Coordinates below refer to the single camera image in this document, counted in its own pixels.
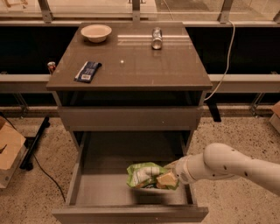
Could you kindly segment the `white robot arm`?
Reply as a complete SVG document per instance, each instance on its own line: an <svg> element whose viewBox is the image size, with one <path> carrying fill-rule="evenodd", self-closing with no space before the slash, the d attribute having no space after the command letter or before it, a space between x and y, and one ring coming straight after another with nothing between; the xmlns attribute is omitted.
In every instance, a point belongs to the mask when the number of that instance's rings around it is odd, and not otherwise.
<svg viewBox="0 0 280 224"><path fill-rule="evenodd" d="M280 164L248 157L224 143L211 143L202 153L184 156L165 168L167 172L157 177L161 186L242 177L280 195Z"/></svg>

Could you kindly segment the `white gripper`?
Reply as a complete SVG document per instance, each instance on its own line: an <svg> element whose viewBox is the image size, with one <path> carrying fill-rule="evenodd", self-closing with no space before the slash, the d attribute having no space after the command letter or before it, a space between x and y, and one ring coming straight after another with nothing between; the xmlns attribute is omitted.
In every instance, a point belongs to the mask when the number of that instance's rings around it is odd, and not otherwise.
<svg viewBox="0 0 280 224"><path fill-rule="evenodd" d="M157 186L160 188L176 187L178 181L183 185L193 183L194 178L191 176L187 168L188 158L189 156L185 156L166 165L165 168L171 171L157 177Z"/></svg>

